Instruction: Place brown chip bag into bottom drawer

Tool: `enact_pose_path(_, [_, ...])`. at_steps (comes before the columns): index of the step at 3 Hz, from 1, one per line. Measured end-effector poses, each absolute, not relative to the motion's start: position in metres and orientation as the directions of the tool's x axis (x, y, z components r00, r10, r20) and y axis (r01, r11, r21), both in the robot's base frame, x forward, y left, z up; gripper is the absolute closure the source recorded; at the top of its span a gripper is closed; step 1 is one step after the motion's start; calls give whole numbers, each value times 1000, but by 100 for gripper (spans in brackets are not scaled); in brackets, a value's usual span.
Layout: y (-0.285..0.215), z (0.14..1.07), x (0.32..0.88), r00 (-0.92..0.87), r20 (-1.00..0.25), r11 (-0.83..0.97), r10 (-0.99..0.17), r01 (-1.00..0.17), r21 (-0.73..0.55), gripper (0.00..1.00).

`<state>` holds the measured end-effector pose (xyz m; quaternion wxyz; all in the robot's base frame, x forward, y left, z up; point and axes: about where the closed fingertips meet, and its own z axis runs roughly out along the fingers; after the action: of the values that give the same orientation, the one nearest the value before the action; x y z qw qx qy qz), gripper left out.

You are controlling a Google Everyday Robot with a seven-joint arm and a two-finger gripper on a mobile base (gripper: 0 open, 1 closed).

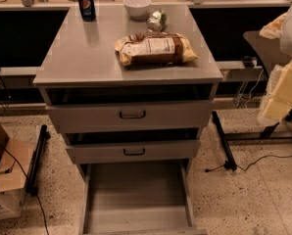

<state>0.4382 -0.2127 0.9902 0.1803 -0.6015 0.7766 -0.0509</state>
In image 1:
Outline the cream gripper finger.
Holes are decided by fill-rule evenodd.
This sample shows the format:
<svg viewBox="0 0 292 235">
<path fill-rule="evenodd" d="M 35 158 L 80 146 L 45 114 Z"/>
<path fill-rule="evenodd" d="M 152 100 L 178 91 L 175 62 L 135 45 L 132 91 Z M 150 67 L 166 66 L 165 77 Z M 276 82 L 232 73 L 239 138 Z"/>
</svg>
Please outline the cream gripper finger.
<svg viewBox="0 0 292 235">
<path fill-rule="evenodd" d="M 281 102 L 292 104 L 292 62 L 286 65 L 272 92 L 272 97 Z"/>
<path fill-rule="evenodd" d="M 280 121 L 287 116 L 291 109 L 292 106 L 290 104 L 269 99 L 263 115 L 265 118 Z"/>
</svg>

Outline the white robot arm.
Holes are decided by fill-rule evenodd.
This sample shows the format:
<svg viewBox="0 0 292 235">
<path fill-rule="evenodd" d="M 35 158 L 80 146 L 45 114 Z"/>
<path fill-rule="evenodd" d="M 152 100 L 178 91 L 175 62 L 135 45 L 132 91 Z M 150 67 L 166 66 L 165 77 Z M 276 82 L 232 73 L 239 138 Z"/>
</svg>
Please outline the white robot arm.
<svg viewBox="0 0 292 235">
<path fill-rule="evenodd" d="M 260 36 L 278 38 L 281 52 L 291 57 L 291 61 L 284 67 L 274 66 L 260 104 L 258 122 L 274 125 L 292 110 L 292 5 L 286 13 L 265 25 L 260 30 Z"/>
</svg>

